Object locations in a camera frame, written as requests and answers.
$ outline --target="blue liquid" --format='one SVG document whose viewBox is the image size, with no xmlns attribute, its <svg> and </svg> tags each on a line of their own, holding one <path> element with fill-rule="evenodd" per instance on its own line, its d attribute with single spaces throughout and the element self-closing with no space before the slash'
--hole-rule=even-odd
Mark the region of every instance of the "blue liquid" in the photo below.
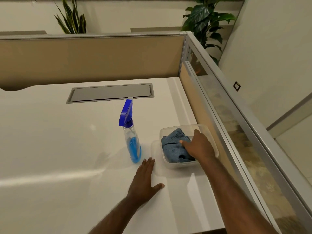
<svg viewBox="0 0 312 234">
<path fill-rule="evenodd" d="M 135 137 L 132 137 L 130 139 L 129 143 L 127 143 L 127 147 L 128 147 L 128 151 L 130 153 L 132 162 L 137 163 L 138 161 L 140 161 L 142 150 L 141 150 L 141 146 L 137 145 L 137 141 Z"/>
</svg>

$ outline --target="green leafy plant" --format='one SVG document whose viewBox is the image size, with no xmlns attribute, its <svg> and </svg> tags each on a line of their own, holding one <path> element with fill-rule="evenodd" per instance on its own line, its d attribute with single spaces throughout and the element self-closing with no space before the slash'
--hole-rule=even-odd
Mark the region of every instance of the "green leafy plant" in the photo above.
<svg viewBox="0 0 312 234">
<path fill-rule="evenodd" d="M 219 22 L 225 20 L 229 23 L 231 20 L 236 19 L 232 14 L 218 13 L 214 11 L 216 5 L 220 1 L 228 0 L 197 0 L 197 2 L 200 3 L 199 5 L 185 9 L 191 13 L 183 16 L 187 17 L 187 20 L 182 27 L 182 31 L 194 32 L 195 37 L 205 49 L 216 47 L 222 51 L 220 46 L 216 44 L 208 44 L 207 40 L 208 38 L 215 39 L 222 44 L 223 38 L 219 33 L 217 33 L 219 29 L 222 29 Z M 218 65 L 219 61 L 212 55 L 210 56 Z"/>
<path fill-rule="evenodd" d="M 64 31 L 65 34 L 85 34 L 86 33 L 86 26 L 87 22 L 84 18 L 84 15 L 79 16 L 77 10 L 77 0 L 72 0 L 73 10 L 70 9 L 66 0 L 62 0 L 63 7 L 65 10 L 65 16 L 63 15 L 62 11 L 59 7 L 57 7 L 63 16 L 64 22 L 61 18 L 57 15 L 55 18 L 59 23 L 60 27 Z"/>
</svg>

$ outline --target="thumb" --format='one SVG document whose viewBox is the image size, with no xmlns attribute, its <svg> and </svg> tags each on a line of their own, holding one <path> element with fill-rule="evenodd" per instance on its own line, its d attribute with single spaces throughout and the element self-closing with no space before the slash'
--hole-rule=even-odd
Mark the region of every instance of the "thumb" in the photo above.
<svg viewBox="0 0 312 234">
<path fill-rule="evenodd" d="M 189 142 L 187 142 L 185 140 L 180 140 L 180 143 L 186 150 L 188 150 L 189 145 L 191 144 L 191 143 L 189 143 Z"/>
<path fill-rule="evenodd" d="M 157 185 L 155 185 L 152 189 L 153 189 L 153 196 L 158 192 L 160 191 L 162 188 L 164 188 L 165 185 L 162 184 L 162 183 L 159 183 Z"/>
</svg>

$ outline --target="blue microfiber cloth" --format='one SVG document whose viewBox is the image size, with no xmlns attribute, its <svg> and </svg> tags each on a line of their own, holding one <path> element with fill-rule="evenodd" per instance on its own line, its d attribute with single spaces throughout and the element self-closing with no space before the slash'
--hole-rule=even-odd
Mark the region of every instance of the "blue microfiber cloth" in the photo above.
<svg viewBox="0 0 312 234">
<path fill-rule="evenodd" d="M 167 161 L 180 163 L 195 161 L 195 159 L 189 155 L 186 149 L 180 144 L 180 140 L 191 142 L 190 138 L 186 136 L 180 128 L 161 139 L 161 145 Z"/>
</svg>

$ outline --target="tan partition panel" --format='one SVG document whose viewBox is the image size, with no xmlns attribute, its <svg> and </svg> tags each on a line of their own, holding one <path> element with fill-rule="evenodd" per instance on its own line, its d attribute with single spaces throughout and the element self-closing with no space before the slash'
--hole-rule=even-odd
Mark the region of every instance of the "tan partition panel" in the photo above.
<svg viewBox="0 0 312 234">
<path fill-rule="evenodd" d="M 0 88 L 178 76 L 184 36 L 0 41 Z"/>
<path fill-rule="evenodd" d="M 237 176 L 235 174 L 235 171 L 231 165 L 231 162 L 229 161 L 227 154 L 224 150 L 224 147 L 221 143 L 221 141 L 219 140 L 219 137 L 216 133 L 216 130 L 213 126 L 213 123 L 211 122 L 208 113 L 205 110 L 205 106 L 202 102 L 201 97 L 199 96 L 196 88 L 193 85 L 193 82 L 184 66 L 184 64 L 182 64 L 181 66 L 181 73 L 180 73 L 180 80 L 182 83 L 182 86 L 184 88 L 185 94 L 189 100 L 190 106 L 192 108 L 192 111 L 194 113 L 194 116 L 196 118 L 196 121 L 198 124 L 204 124 L 206 125 L 215 142 L 216 142 L 216 146 L 219 150 L 219 160 L 221 161 L 221 163 L 225 166 L 225 168 L 228 170 L 228 172 L 231 174 L 231 176 L 236 180 L 236 182 L 238 182 Z"/>
</svg>

